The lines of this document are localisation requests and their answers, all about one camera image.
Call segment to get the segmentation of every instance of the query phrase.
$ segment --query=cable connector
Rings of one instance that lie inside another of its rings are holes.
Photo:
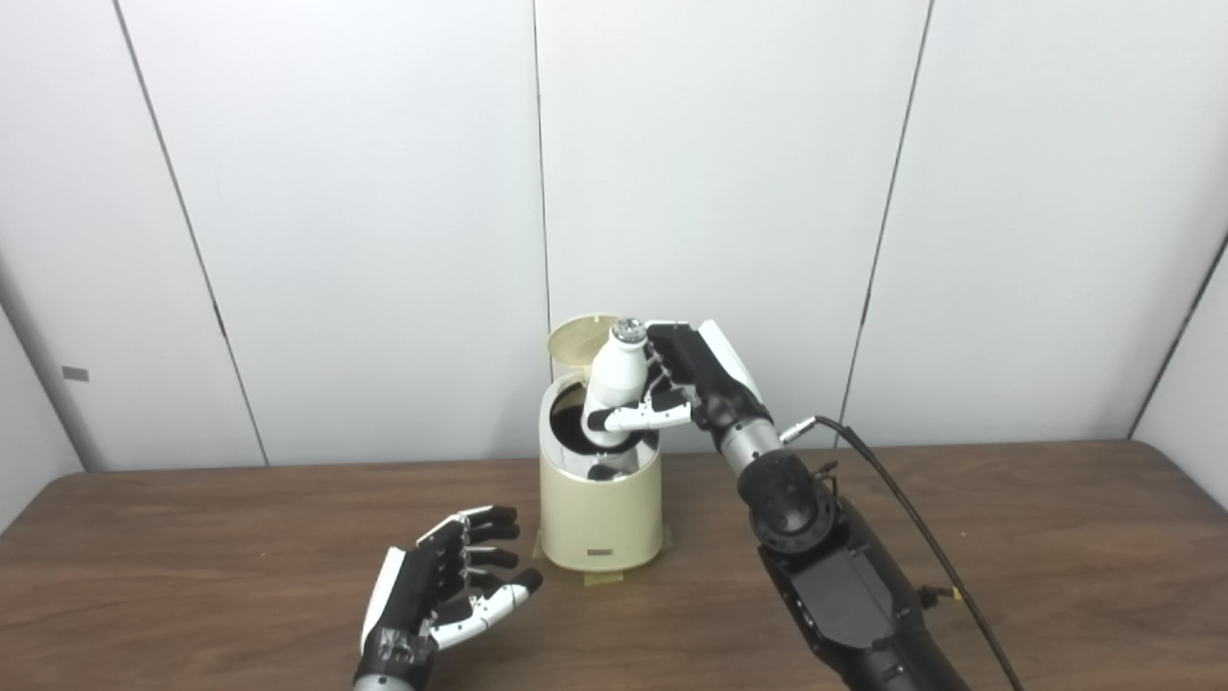
[[[804,421],[795,425],[793,427],[780,433],[780,443],[788,447],[797,441],[798,437],[806,434],[807,432],[814,430],[814,426],[819,425],[818,417],[809,417]]]

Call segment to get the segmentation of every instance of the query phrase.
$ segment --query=robotic finger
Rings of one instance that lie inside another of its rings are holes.
[[[431,628],[431,637],[441,650],[463,643],[495,626],[527,603],[542,585],[542,573],[535,568],[522,571],[507,583],[495,576],[490,578],[501,583],[490,595],[472,595],[440,608],[440,616]]]

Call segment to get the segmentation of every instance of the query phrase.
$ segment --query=black finger segment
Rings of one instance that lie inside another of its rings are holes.
[[[469,544],[478,545],[486,540],[516,540],[521,536],[521,527],[516,524],[484,525],[469,529]]]
[[[499,547],[470,547],[468,552],[469,563],[475,567],[516,568],[521,563],[519,555]]]

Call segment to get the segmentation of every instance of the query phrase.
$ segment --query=white bottle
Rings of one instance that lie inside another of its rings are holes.
[[[631,434],[589,430],[588,416],[593,411],[616,409],[640,401],[648,379],[648,363],[643,357],[647,342],[647,329],[640,319],[619,319],[610,326],[609,340],[593,358],[580,425],[588,441],[603,449],[623,444]]]

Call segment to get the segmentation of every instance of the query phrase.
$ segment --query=cylindrical bin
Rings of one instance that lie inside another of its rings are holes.
[[[585,384],[582,373],[565,376],[542,398],[542,550],[562,568],[625,571],[661,551],[659,438],[593,446],[580,427]]]

